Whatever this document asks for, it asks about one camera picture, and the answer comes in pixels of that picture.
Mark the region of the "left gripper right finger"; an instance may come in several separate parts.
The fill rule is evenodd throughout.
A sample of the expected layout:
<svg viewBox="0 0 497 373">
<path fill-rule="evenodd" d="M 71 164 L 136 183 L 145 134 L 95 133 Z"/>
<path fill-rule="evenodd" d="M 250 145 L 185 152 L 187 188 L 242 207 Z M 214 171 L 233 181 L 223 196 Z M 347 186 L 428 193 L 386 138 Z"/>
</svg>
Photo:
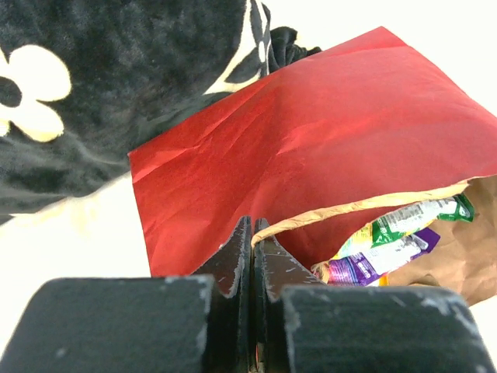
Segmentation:
<svg viewBox="0 0 497 373">
<path fill-rule="evenodd" d="M 494 372 L 464 300 L 445 288 L 331 287 L 274 237 L 254 248 L 265 372 Z"/>
</svg>

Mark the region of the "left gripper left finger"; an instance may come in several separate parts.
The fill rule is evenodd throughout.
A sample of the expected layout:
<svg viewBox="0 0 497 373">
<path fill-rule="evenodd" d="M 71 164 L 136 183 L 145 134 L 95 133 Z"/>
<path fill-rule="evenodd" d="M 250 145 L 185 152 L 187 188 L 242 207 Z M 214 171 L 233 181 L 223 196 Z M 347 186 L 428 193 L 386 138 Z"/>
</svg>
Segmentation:
<svg viewBox="0 0 497 373">
<path fill-rule="evenodd" d="M 30 299 L 3 372 L 247 372 L 251 220 L 192 275 L 60 278 Z"/>
</svg>

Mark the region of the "red brown paper bag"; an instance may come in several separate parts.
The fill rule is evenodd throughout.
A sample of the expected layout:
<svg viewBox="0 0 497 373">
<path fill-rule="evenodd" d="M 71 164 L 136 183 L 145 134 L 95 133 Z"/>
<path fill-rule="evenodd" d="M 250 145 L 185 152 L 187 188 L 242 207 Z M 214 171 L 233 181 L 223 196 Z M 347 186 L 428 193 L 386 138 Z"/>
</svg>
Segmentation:
<svg viewBox="0 0 497 373">
<path fill-rule="evenodd" d="M 469 304 L 496 293 L 496 118 L 385 28 L 304 58 L 130 154 L 151 274 L 188 275 L 239 218 L 304 266 L 405 205 L 465 193 L 433 253 L 392 274 Z"/>
</svg>

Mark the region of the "green Fox's candy packet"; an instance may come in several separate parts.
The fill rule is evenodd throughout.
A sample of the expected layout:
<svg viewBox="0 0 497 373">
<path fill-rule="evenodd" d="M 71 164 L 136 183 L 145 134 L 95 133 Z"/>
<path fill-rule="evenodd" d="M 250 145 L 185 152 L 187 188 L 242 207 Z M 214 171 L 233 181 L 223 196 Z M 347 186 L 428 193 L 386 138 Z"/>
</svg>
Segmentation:
<svg viewBox="0 0 497 373">
<path fill-rule="evenodd" d="M 462 193 L 444 199 L 417 202 L 366 224 L 348 238 L 333 258 L 338 260 L 391 244 L 427 228 L 436 220 L 472 222 L 474 215 L 473 204 Z"/>
</svg>

